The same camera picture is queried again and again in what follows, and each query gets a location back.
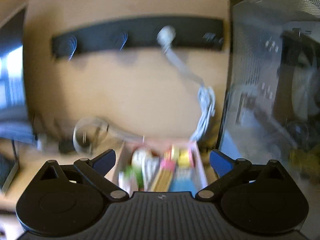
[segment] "open box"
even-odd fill
[[[164,152],[171,146],[175,145],[180,149],[188,148],[192,151],[194,160],[194,170],[192,173],[192,181],[199,191],[208,185],[208,181],[202,165],[198,145],[196,141],[189,142],[187,140],[170,140],[170,139],[145,139],[144,143],[124,142],[123,147],[118,153],[116,165],[114,167],[114,174],[112,176],[112,182],[118,185],[119,172],[123,171],[131,162],[132,154],[138,147],[148,147],[155,152],[159,157],[163,157]]]

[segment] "metal screw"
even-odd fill
[[[119,199],[126,196],[126,192],[123,190],[115,190],[110,193],[111,197]]]
[[[205,199],[208,199],[208,198],[212,198],[214,195],[214,193],[211,191],[211,190],[201,190],[199,193],[198,193],[198,196],[200,198],[205,198]]]

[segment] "bundled cable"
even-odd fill
[[[162,47],[163,54],[184,76],[193,80],[200,85],[198,92],[198,100],[201,107],[201,117],[198,122],[196,131],[190,137],[190,140],[199,141],[206,133],[210,118],[214,116],[215,110],[215,94],[211,87],[205,88],[204,81],[201,77],[197,76],[189,70],[189,68],[179,59],[179,57],[172,50],[172,41],[175,38],[175,30],[171,26],[165,26],[158,33],[157,41]]]

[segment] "black frame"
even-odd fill
[[[230,53],[229,53],[229,66],[228,66],[228,75],[227,75],[227,86],[226,94],[223,103],[223,111],[220,122],[220,128],[217,138],[216,149],[220,149],[222,134],[224,131],[224,124],[226,119],[226,114],[228,110],[229,100],[230,100],[230,88],[231,88],[231,74],[232,74],[232,56],[233,56],[233,7],[244,0],[229,0],[229,18],[230,18]]]

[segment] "green object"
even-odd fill
[[[132,167],[132,166],[126,166],[124,170],[124,175],[126,177],[130,177],[131,174],[134,174],[136,176],[138,188],[142,188],[143,187],[142,169],[137,167]]]

